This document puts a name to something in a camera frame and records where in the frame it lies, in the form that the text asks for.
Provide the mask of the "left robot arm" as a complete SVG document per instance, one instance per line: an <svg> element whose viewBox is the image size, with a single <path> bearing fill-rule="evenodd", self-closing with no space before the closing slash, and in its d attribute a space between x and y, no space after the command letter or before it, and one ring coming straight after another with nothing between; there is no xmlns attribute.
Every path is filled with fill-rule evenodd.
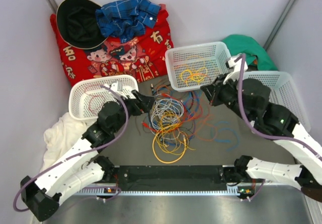
<svg viewBox="0 0 322 224"><path fill-rule="evenodd" d="M127 96L109 92L114 99L102 106L97 120L68 151L37 176L21 180L17 196L38 221L52 217L69 197L88 185L113 179L114 165L99 153L121 137L131 116L150 112L155 102L153 96L137 90Z"/></svg>

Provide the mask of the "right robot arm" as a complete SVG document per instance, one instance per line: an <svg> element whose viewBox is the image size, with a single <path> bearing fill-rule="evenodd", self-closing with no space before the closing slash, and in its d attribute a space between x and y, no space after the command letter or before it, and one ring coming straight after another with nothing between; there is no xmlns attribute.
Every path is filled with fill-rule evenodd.
<svg viewBox="0 0 322 224"><path fill-rule="evenodd" d="M283 147L299 161L287 165L241 156L234 162L236 178L242 182L251 178L282 183L321 202L321 145L289 109L269 101L269 87L257 79L226 81L225 77L220 75L201 87L210 105L225 105L253 133Z"/></svg>

